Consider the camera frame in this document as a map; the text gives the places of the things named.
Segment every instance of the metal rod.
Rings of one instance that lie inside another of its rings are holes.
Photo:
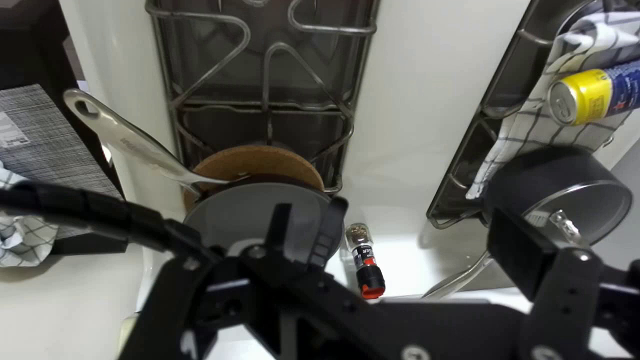
[[[376,33],[376,25],[365,28],[355,26],[321,26],[321,25],[303,25],[296,18],[296,8],[302,0],[292,0],[287,6],[287,25],[300,33],[317,33],[317,34],[340,34],[340,36],[370,36]]]
[[[205,101],[205,98],[191,98],[185,104],[182,104],[182,109],[209,109],[209,107],[219,107],[219,109],[248,109],[248,113],[261,113],[261,101]],[[274,113],[274,109],[287,109],[293,113],[332,113],[337,110],[340,107],[336,104],[321,104],[321,107],[309,107],[305,109],[303,104],[296,104],[296,102],[270,102],[270,110]]]
[[[580,229],[566,217],[561,208],[549,215],[547,222],[559,230],[566,242],[569,244],[581,242]]]
[[[184,113],[204,113],[204,110],[227,110],[227,113],[237,113],[237,115],[261,115],[259,109],[237,109],[233,104],[201,104],[201,107],[182,107]],[[272,109],[272,115],[317,115],[317,117],[337,117],[343,115],[340,110],[298,110],[298,109]]]
[[[326,94],[329,94],[329,90],[326,88],[317,73],[313,73],[313,69],[290,44],[274,43],[272,47],[268,47],[263,55],[263,64],[261,64],[261,71],[263,71],[261,73],[261,110],[268,110],[270,107],[270,66],[272,66],[274,55],[277,52],[290,55],[302,66],[302,71],[316,83],[316,87],[320,87]]]
[[[519,109],[521,109],[521,104],[510,107],[510,109],[507,107],[491,107],[486,102],[482,104],[482,113],[493,123],[501,123],[505,117],[516,115]]]
[[[539,39],[539,36],[536,36],[536,34],[530,34],[530,33],[523,31],[523,28],[518,31],[518,36],[521,36],[521,39],[526,39],[526,40],[530,40],[530,43],[536,43],[538,47],[545,47],[545,49],[549,49],[549,47],[554,44],[554,43],[544,40],[544,39]]]
[[[449,173],[445,179],[447,179],[453,187],[457,187],[459,190],[467,190],[467,187],[466,187],[463,183],[459,183],[459,180],[453,176],[453,173]]]
[[[491,263],[493,263],[493,259],[488,252],[482,252],[473,264],[469,264],[467,268],[463,268],[457,275],[444,278],[442,282],[432,286],[421,299],[442,301],[442,299],[457,293],[459,289],[467,286],[473,278],[478,278],[478,275],[482,275],[482,271]]]
[[[321,148],[317,154],[309,156],[308,158],[309,162],[316,162],[321,156],[336,152],[337,148],[342,148],[354,136],[351,123],[345,117],[342,117],[342,118],[343,118],[343,124],[345,124],[345,131],[342,133],[342,136],[334,144],[329,144],[329,147]]]
[[[165,101],[165,109],[167,109],[167,117],[170,117],[170,126],[171,126],[171,138],[174,138],[174,154],[176,158],[179,158],[184,162],[184,152],[182,152],[182,147],[179,147],[179,136],[176,133],[176,121],[178,121],[178,115],[176,115],[176,109],[170,107],[170,98],[171,98],[171,83],[170,83],[170,75],[167,75],[167,59],[165,59],[165,50],[164,50],[164,44],[162,44],[162,39],[160,39],[160,25],[157,25],[157,18],[152,17],[152,28],[153,28],[153,40],[155,40],[155,47],[157,47],[157,60],[160,60],[160,71],[162,71],[162,83],[164,83],[164,101]]]
[[[236,17],[226,17],[226,14],[198,14],[198,13],[165,13],[165,11],[157,11],[153,6],[148,6],[152,14],[155,14],[157,18],[196,18],[196,21],[214,21],[214,23],[226,23],[226,25],[233,25],[241,31],[241,40],[239,44],[227,52],[219,63],[216,63],[209,71],[205,71],[191,87],[188,87],[176,101],[174,107],[178,109],[179,104],[184,104],[204,83],[207,83],[209,79],[214,79],[224,66],[227,66],[233,59],[239,57],[239,52],[243,52],[243,49],[248,47],[251,33],[248,28],[246,23],[241,23]]]
[[[495,143],[497,134],[491,131],[489,124],[486,124],[486,121],[480,121],[480,128]]]
[[[332,189],[324,189],[324,195],[337,195],[342,190],[342,179],[337,176]]]
[[[472,210],[466,210],[461,212],[457,219],[445,219],[445,221],[440,221],[440,219],[433,219],[433,217],[428,217],[428,222],[435,229],[435,230],[445,230],[461,221],[467,221],[467,219],[473,219],[476,215],[480,215],[482,210],[478,208],[472,208]]]
[[[189,141],[201,152],[214,152],[205,143],[201,143],[198,136],[191,134],[191,131],[185,128],[185,115],[178,121],[176,128],[185,141]]]

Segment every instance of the stainless steel stovetop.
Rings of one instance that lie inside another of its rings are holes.
[[[150,0],[182,161],[275,144],[337,193],[376,11],[376,0]]]

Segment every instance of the cloth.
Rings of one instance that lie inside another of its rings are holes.
[[[545,69],[521,109],[503,118],[500,134],[483,158],[467,200],[482,196],[483,185],[507,161],[547,144],[578,147],[596,152],[623,124],[630,113],[614,115],[584,126],[561,126],[551,121],[545,93],[567,75],[587,69],[609,69],[640,59],[640,13],[607,13],[580,18],[554,40]]]
[[[75,131],[38,85],[0,90],[0,113],[27,138],[23,147],[0,147],[3,168],[33,183],[86,189],[122,199],[86,150]],[[82,237],[86,232],[83,229],[59,227],[55,241]]]
[[[0,168],[0,189],[26,179]],[[38,217],[8,217],[0,212],[0,268],[38,266],[54,249],[57,227]]]

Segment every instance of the spray can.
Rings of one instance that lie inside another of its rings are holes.
[[[355,222],[345,230],[345,246],[355,263],[357,289],[363,301],[376,301],[383,295],[383,276],[376,264],[374,241],[363,222]]]
[[[592,69],[557,81],[547,109],[561,124],[587,124],[640,107],[640,63]]]

